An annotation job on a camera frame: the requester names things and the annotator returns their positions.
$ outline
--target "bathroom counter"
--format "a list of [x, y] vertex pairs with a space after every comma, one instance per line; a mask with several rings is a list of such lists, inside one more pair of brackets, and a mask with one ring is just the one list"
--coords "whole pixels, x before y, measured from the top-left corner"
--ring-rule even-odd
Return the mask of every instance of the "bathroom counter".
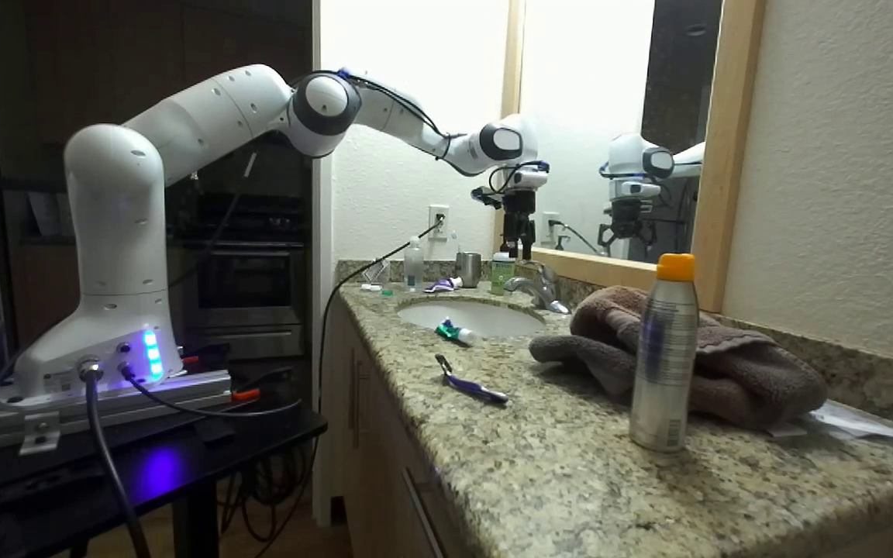
[[[464, 349], [397, 316], [417, 299], [465, 298], [534, 312], [539, 335], [567, 333], [569, 315], [485, 287], [340, 292], [479, 556], [812, 556], [893, 525], [893, 441], [773, 438], [692, 417], [684, 452], [650, 452], [629, 440], [628, 409], [592, 378], [536, 363], [528, 336]], [[508, 406], [444, 386], [435, 353]]]

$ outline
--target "faucet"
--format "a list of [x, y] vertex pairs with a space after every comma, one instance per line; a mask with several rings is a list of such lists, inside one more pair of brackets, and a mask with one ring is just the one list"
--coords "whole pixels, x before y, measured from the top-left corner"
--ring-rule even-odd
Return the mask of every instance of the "faucet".
[[506, 291], [522, 291], [533, 296], [533, 306], [542, 310], [549, 310], [557, 314], [570, 314], [564, 303], [557, 300], [557, 272], [540, 262], [524, 260], [521, 264], [527, 264], [540, 272], [540, 282], [536, 283], [528, 277], [513, 277], [505, 282]]

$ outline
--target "barcode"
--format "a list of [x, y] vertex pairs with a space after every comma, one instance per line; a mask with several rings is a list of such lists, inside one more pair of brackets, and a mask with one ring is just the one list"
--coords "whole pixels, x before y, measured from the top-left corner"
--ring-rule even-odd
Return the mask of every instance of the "barcode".
[[667, 447], [673, 448], [681, 442], [681, 420], [667, 422]]

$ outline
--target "black table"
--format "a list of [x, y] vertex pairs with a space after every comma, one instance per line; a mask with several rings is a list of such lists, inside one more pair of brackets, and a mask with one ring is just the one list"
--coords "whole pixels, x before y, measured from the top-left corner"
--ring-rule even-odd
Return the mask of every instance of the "black table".
[[[264, 408], [270, 405], [254, 403], [244, 410]], [[173, 502], [174, 555], [214, 558], [219, 555], [216, 481], [322, 435], [326, 427], [322, 416], [301, 407], [253, 419], [174, 414], [105, 433], [138, 513]], [[88, 432], [64, 436], [52, 453], [20, 458], [15, 447], [0, 449], [0, 498], [31, 485], [35, 494], [0, 504], [0, 557], [47, 557], [123, 523]]]

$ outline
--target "white sink basin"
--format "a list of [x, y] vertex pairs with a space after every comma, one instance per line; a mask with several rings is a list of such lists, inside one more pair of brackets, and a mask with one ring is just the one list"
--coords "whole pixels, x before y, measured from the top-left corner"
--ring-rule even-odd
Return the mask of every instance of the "white sink basin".
[[421, 301], [398, 311], [399, 318], [435, 329], [450, 318], [458, 328], [468, 328], [482, 338], [528, 336], [543, 328], [543, 320], [525, 312], [467, 300]]

